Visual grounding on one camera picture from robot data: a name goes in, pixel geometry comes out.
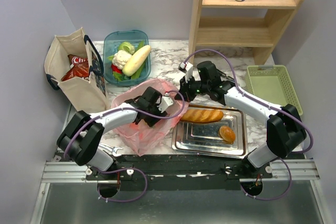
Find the green leafy herb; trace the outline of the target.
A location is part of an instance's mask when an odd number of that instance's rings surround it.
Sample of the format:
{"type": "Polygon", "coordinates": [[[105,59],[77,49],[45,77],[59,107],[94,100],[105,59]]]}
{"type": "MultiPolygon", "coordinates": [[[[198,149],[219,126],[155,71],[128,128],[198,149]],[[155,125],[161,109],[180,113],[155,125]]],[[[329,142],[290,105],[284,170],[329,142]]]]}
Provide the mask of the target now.
{"type": "Polygon", "coordinates": [[[113,71],[112,74],[113,74],[113,77],[117,81],[127,81],[127,80],[131,79],[131,77],[128,77],[128,76],[124,75],[123,73],[119,73],[119,72],[116,72],[116,71],[113,71]]]}

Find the pink plastic grocery bag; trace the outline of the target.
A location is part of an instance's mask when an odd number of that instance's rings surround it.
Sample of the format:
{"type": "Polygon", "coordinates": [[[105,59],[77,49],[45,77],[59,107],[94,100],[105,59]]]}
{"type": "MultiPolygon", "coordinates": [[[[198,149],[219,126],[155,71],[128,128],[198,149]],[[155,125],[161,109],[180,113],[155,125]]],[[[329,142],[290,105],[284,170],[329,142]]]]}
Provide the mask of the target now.
{"type": "MultiPolygon", "coordinates": [[[[125,100],[142,95],[148,87],[153,87],[161,94],[171,90],[177,90],[173,83],[169,81],[158,78],[149,79],[138,86],[131,88],[129,91],[116,96],[112,101],[111,107],[117,107],[125,100]]],[[[187,102],[183,103],[181,100],[177,100],[167,109],[169,116],[176,115],[176,117],[168,120],[160,120],[153,127],[149,127],[142,120],[138,125],[130,123],[114,129],[113,132],[121,137],[126,146],[132,149],[137,155],[142,156],[152,148],[156,147],[164,139],[169,131],[177,125],[187,109],[187,102]]]]}

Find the white eggplant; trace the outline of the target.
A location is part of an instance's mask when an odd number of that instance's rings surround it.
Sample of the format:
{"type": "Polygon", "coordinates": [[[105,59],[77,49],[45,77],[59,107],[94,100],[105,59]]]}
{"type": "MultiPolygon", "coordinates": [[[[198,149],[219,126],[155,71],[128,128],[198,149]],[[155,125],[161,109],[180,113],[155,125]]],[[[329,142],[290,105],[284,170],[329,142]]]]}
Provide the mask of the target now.
{"type": "Polygon", "coordinates": [[[150,45],[137,50],[122,69],[124,75],[130,77],[142,66],[151,51],[150,45]]]}

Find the white cauliflower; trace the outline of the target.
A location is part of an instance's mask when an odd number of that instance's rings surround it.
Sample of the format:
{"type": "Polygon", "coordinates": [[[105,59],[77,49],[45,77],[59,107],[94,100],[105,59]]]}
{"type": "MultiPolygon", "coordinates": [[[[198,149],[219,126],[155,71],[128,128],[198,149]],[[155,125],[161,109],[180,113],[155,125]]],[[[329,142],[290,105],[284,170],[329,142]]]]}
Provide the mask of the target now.
{"type": "Polygon", "coordinates": [[[122,70],[131,57],[132,54],[128,53],[127,51],[119,50],[116,54],[114,54],[112,64],[119,70],[122,70]]]}

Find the beige canvas tote bag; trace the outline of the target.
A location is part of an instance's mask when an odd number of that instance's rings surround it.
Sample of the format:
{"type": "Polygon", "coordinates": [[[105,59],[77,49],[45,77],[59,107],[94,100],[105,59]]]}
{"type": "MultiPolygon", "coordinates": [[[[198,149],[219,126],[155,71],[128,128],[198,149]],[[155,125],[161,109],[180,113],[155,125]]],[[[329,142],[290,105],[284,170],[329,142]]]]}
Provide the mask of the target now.
{"type": "Polygon", "coordinates": [[[47,52],[44,69],[52,88],[61,90],[76,110],[93,113],[110,108],[103,77],[103,61],[82,28],[68,36],[54,37],[47,52]],[[70,70],[68,55],[88,59],[89,80],[79,77],[61,80],[70,70]]]}

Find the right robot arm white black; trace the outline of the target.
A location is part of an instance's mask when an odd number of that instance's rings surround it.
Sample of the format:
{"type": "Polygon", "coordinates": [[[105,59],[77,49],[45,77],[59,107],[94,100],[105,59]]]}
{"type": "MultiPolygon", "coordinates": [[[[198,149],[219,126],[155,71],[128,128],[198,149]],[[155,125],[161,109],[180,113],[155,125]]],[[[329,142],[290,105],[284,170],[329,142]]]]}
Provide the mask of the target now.
{"type": "Polygon", "coordinates": [[[191,63],[181,63],[179,70],[184,73],[180,80],[180,93],[185,101],[191,102],[198,95],[207,95],[211,100],[236,108],[266,126],[266,142],[250,152],[241,165],[246,177],[255,177],[266,163],[287,157],[306,139],[307,133],[295,106],[269,103],[241,90],[232,78],[222,80],[211,61],[197,65],[198,81],[193,77],[191,63]]]}

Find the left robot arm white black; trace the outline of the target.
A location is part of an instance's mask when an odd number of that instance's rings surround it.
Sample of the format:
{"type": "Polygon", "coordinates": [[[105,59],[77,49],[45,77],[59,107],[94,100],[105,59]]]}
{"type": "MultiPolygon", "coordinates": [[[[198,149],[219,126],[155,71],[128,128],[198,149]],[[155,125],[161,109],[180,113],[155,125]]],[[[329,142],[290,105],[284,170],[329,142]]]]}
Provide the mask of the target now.
{"type": "Polygon", "coordinates": [[[173,104],[168,94],[148,87],[142,95],[125,100],[116,108],[94,114],[78,111],[61,133],[57,146],[77,165],[93,166],[104,179],[112,179],[117,170],[112,155],[99,149],[102,136],[117,127],[141,121],[153,127],[167,116],[167,109],[173,104]]]}

